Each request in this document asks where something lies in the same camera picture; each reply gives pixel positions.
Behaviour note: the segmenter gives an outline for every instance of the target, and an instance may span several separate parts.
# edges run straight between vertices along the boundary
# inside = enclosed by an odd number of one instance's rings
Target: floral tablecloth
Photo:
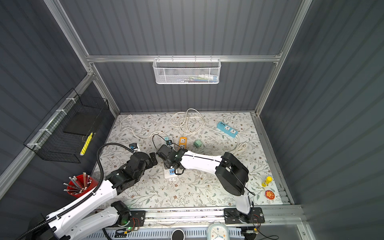
[[[265,191],[271,190],[277,193],[277,187],[272,181],[263,188],[261,182],[272,176],[265,158],[263,148],[256,133],[250,113],[202,113],[204,125],[198,133],[187,135],[187,149],[195,153],[206,155],[222,155],[226,151],[234,149],[237,138],[232,138],[216,128],[218,122],[222,121],[238,131],[240,142],[246,142],[248,147],[243,152],[238,152],[235,157],[239,159],[249,170],[248,188],[256,195],[253,201],[257,205],[282,204],[278,194],[273,200],[265,197]],[[178,143],[183,136],[178,127],[170,122],[172,114],[134,114],[131,119],[122,122],[122,129],[129,126],[134,129],[135,134],[146,138],[153,131],[162,131],[163,136],[173,136],[173,141]],[[182,118],[179,114],[174,119]],[[119,115],[108,137],[107,142],[117,142],[128,146],[136,142],[139,148],[146,153],[155,152],[152,138],[139,140],[132,135],[131,130],[120,130],[120,122],[127,115]],[[191,118],[188,124],[190,130],[197,129],[201,120]],[[201,140],[203,146],[194,147],[195,140]],[[155,144],[159,148],[163,140],[155,136]],[[129,160],[131,153],[118,146],[107,146],[101,155],[104,175],[118,169]],[[185,170],[174,181],[164,178],[164,165],[157,157],[158,164],[152,169],[146,170],[140,181],[133,187],[125,190],[115,199],[109,200],[100,206],[105,208],[117,200],[123,201],[129,208],[161,208],[161,207],[212,207],[233,206],[233,196],[224,190],[215,175],[198,170]],[[93,177],[99,178],[100,170],[96,166]]]

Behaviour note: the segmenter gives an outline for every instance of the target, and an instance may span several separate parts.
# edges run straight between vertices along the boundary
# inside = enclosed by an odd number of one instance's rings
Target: black mounting plate
[[[227,208],[224,209],[224,217],[225,224],[252,223],[252,221],[255,225],[265,223],[263,210],[259,207],[251,208],[248,215],[239,212],[236,208]]]
[[[137,220],[135,219],[135,227],[142,227],[144,226],[144,220],[145,220],[145,211],[131,211],[132,217],[137,218],[139,220],[139,225],[137,225]],[[119,227],[117,223],[110,227]],[[127,226],[125,227],[133,227],[133,221],[130,221]]]

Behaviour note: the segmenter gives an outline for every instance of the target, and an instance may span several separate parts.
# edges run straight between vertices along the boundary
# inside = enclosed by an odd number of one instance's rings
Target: robotic arm
[[[34,223],[32,226],[46,219],[56,218],[44,227],[29,231],[26,234],[26,239],[77,240],[115,223],[122,227],[126,226],[132,220],[132,215],[121,201],[114,202],[110,207],[90,217],[86,217],[86,215],[97,206],[132,187],[140,180],[146,169],[157,165],[155,153],[151,153],[151,157],[149,157],[148,154],[140,152],[137,144],[130,144],[129,146],[133,153],[130,160],[106,176],[97,191],[89,193],[93,196],[87,198],[89,194],[84,195],[67,206],[50,213],[46,218],[41,216],[38,220],[33,219],[31,221]],[[166,166],[174,169],[180,168],[183,172],[185,169],[197,169],[215,174],[224,189],[235,195],[236,208],[244,214],[249,213],[249,191],[246,188],[249,171],[231,153],[226,152],[223,156],[207,156],[186,149],[179,149],[176,152],[166,145],[162,145],[156,155],[164,160]]]

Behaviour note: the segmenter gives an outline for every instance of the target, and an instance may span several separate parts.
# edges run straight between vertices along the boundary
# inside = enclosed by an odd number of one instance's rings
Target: yellow marker
[[[270,182],[272,182],[272,177],[270,177],[270,176],[268,176],[265,180],[264,180],[264,182],[262,182],[262,186],[263,187],[266,187],[266,186],[268,186],[268,184],[270,183]]]
[[[80,156],[83,156],[85,154],[85,151],[87,151],[88,145],[92,140],[92,136],[93,136],[93,133],[91,132],[91,134],[87,138],[87,141],[85,141],[85,143],[84,143],[84,147],[80,152]]]

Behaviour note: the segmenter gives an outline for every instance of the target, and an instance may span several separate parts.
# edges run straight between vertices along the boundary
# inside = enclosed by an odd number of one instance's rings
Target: glue stick
[[[266,187],[266,186],[268,186],[268,184],[270,183],[270,182],[272,182],[272,177],[270,177],[270,176],[268,176],[265,180],[264,180],[264,182],[262,182],[262,186],[263,187]]]

